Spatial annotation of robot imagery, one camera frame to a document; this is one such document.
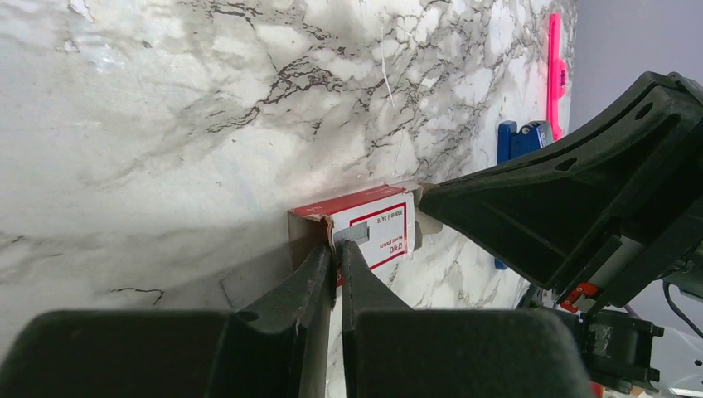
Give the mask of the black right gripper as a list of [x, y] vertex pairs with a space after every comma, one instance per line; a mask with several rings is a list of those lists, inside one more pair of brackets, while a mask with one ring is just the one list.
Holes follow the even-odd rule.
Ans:
[[594, 386], [702, 392], [702, 330], [625, 309], [660, 279], [702, 295], [702, 88], [646, 72], [561, 140], [442, 182], [426, 215], [554, 294]]

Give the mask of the red white staple box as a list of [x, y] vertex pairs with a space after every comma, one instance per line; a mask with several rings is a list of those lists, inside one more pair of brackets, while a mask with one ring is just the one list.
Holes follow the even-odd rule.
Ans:
[[339, 258], [342, 244], [355, 241], [370, 270], [397, 265], [423, 245], [443, 224], [419, 209], [433, 184], [413, 181], [384, 184], [296, 207], [288, 211], [288, 246], [293, 269], [325, 243]]

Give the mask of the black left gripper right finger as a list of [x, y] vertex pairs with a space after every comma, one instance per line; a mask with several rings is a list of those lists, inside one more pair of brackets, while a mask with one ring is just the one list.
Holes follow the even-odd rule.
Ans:
[[342, 247], [342, 343], [350, 397], [591, 397], [567, 327], [552, 313], [415, 310]]

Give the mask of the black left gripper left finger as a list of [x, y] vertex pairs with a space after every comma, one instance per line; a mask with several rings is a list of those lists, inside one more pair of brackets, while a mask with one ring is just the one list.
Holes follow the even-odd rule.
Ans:
[[240, 311], [54, 311], [1, 365], [4, 397], [321, 397], [333, 301], [324, 245]]

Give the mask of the blue stapler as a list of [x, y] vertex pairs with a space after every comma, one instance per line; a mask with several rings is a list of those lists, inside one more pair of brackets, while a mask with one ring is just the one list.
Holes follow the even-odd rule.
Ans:
[[549, 121], [531, 121], [521, 127], [516, 121], [506, 120], [497, 126], [497, 163], [535, 152], [553, 143]]

